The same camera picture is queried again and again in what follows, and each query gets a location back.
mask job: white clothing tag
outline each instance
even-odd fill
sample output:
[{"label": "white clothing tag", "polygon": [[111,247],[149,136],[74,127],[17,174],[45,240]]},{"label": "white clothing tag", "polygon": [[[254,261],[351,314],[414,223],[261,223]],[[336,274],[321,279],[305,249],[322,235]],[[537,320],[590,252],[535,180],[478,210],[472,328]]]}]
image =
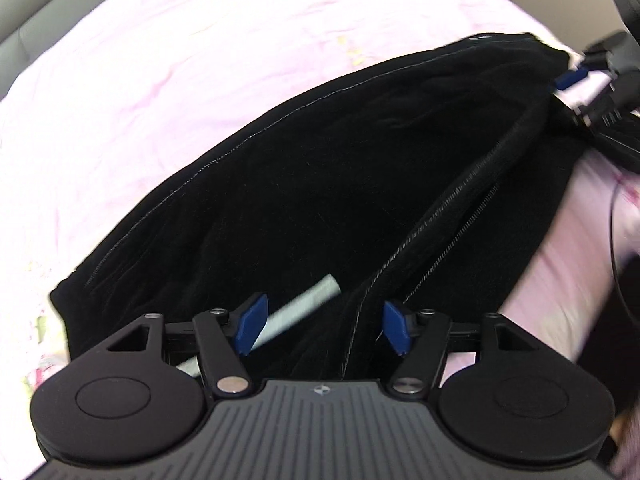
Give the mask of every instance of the white clothing tag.
[{"label": "white clothing tag", "polygon": [[[267,318],[267,323],[264,325],[262,332],[260,332],[252,350],[259,348],[285,332],[338,294],[340,294],[338,282],[335,281],[332,275],[326,275],[309,290],[306,290],[298,297],[289,301],[289,303]],[[191,377],[198,377],[200,375],[200,368],[198,367],[198,361],[195,357],[178,365],[177,368],[189,374]]]}]

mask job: gray gripper base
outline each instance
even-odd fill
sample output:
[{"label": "gray gripper base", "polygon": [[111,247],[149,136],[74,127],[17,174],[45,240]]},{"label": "gray gripper base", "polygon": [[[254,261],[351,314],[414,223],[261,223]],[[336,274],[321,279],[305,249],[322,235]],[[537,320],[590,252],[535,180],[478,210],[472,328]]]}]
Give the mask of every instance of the gray gripper base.
[{"label": "gray gripper base", "polygon": [[592,462],[510,470],[460,449],[417,402],[377,383],[269,381],[220,402],[200,433],[163,456],[114,469],[52,461],[33,480],[607,480]]}]

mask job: white logo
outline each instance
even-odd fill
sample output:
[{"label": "white logo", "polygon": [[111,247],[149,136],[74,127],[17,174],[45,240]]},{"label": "white logo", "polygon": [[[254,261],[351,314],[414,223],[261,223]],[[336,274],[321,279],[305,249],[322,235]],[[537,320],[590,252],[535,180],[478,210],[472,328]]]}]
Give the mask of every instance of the white logo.
[{"label": "white logo", "polygon": [[333,390],[328,386],[326,386],[325,384],[320,384],[319,386],[316,386],[311,391],[315,394],[318,394],[321,397],[324,397],[325,395],[330,394]]}]

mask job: bed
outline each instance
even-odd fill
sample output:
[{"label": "bed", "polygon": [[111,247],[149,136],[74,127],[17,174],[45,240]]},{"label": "bed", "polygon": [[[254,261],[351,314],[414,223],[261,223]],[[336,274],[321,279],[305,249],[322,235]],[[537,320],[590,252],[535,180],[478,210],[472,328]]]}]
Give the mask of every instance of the bed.
[{"label": "bed", "polygon": [[[106,0],[74,20],[15,65],[0,101],[2,480],[43,462],[28,403],[68,361],[48,293],[164,179],[282,101],[383,60],[487,32],[532,32],[569,50],[506,0]],[[562,98],[576,104],[605,82],[593,75]],[[571,359],[609,290],[618,174],[597,153],[583,158],[502,308]],[[629,176],[616,212],[623,259],[638,245],[637,184]],[[470,360],[456,355],[446,374]]]}]

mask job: black cable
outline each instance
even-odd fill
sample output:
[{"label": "black cable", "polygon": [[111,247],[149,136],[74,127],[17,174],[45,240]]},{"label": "black cable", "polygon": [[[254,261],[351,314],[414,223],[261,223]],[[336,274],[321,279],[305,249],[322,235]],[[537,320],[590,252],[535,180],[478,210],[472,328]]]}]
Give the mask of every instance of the black cable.
[{"label": "black cable", "polygon": [[611,206],[609,209],[609,253],[611,256],[611,269],[613,271],[613,283],[618,293],[618,298],[620,299],[620,303],[622,307],[625,309],[625,313],[627,317],[631,320],[634,327],[640,333],[640,319],[638,319],[634,313],[629,308],[628,304],[626,304],[625,298],[622,295],[622,290],[620,289],[620,276],[618,275],[618,265],[616,264],[616,253],[613,247],[613,210],[616,206],[616,200],[620,191],[622,190],[622,181],[618,180],[616,183],[616,187],[613,189],[613,194],[611,195]]}]

